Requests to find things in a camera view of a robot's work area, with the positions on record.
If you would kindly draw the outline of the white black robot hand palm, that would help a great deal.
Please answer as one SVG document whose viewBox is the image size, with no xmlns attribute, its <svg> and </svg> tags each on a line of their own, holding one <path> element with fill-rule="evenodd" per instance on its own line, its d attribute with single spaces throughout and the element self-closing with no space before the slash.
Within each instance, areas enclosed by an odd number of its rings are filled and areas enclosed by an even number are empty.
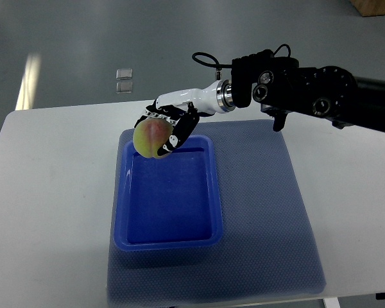
<svg viewBox="0 0 385 308">
<path fill-rule="evenodd" d="M 160 95 L 155 105 L 158 110 L 173 106 L 184 112 L 192 105 L 201 116 L 225 114 L 235 109 L 232 86 L 228 80 L 217 80 L 204 89 L 186 89 Z"/>
</svg>

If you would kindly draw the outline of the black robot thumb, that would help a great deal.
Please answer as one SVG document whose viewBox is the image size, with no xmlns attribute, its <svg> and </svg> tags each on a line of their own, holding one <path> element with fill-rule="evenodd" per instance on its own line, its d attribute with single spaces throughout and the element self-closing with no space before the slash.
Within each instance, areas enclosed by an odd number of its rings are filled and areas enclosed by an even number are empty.
<svg viewBox="0 0 385 308">
<path fill-rule="evenodd" d="M 168 140 L 157 150 L 157 156 L 164 157 L 182 146 L 196 128 L 199 120 L 197 109 L 189 107 L 176 123 Z"/>
</svg>

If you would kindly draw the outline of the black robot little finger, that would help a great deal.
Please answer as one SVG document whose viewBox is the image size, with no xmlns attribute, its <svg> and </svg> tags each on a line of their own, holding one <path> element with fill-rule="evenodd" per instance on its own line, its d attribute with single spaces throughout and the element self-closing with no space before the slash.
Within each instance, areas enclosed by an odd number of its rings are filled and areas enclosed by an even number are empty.
<svg viewBox="0 0 385 308">
<path fill-rule="evenodd" d="M 151 115 L 151 112 L 149 110 L 145 110 L 142 115 L 140 116 L 140 118 L 138 118 L 138 120 L 136 121 L 136 123 L 134 124 L 134 128 L 136 128 L 141 122 L 143 122 L 144 120 L 147 120 Z"/>
</svg>

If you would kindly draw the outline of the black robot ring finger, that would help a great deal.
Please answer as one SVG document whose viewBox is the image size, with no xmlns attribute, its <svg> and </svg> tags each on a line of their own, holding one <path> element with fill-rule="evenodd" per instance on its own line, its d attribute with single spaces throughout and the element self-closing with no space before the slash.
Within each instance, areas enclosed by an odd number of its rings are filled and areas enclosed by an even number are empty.
<svg viewBox="0 0 385 308">
<path fill-rule="evenodd" d="M 141 115 L 141 121 L 144 121 L 146 119 L 158 118 L 158 117 L 159 117 L 159 112 L 158 112 L 158 109 L 156 108 L 156 103 L 154 102 L 145 107 L 144 113 Z"/>
</svg>

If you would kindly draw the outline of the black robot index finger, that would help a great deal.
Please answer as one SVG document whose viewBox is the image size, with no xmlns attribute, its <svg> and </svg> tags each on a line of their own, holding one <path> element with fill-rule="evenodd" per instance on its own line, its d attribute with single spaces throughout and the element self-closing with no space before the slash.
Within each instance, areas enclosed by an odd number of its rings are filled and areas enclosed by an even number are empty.
<svg viewBox="0 0 385 308">
<path fill-rule="evenodd" d="M 175 126 L 185 114 L 185 111 L 177 107 L 163 107 L 160 109 L 160 114 L 167 122 Z"/>
</svg>

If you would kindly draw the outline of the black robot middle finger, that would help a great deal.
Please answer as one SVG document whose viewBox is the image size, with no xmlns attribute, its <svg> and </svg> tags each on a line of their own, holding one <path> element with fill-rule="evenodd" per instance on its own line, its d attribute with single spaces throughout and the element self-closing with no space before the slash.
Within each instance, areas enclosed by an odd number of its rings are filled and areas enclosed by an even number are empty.
<svg viewBox="0 0 385 308">
<path fill-rule="evenodd" d="M 171 114 L 167 110 L 157 109 L 155 105 L 150 105 L 149 118 L 159 118 L 159 119 L 165 119 L 166 121 L 170 121 Z"/>
</svg>

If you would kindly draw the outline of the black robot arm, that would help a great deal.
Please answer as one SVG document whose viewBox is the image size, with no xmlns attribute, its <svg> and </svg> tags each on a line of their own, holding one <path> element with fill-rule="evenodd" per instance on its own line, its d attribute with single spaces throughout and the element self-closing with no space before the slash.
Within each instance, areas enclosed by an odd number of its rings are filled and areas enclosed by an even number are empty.
<svg viewBox="0 0 385 308">
<path fill-rule="evenodd" d="M 203 52 L 195 62 L 216 72 L 215 82 L 205 89 L 187 89 L 159 96 L 148 105 L 135 127 L 148 119 L 161 119 L 172 133 L 156 150 L 165 157 L 192 134 L 202 117 L 246 108 L 251 102 L 273 118 L 273 130 L 281 131 L 292 112 L 322 118 L 333 127 L 360 126 L 385 133 L 385 81 L 356 77 L 336 66 L 301 67 L 291 55 L 279 56 L 266 49 L 233 59 L 227 68 L 231 77 L 223 80 L 224 65 Z"/>
</svg>

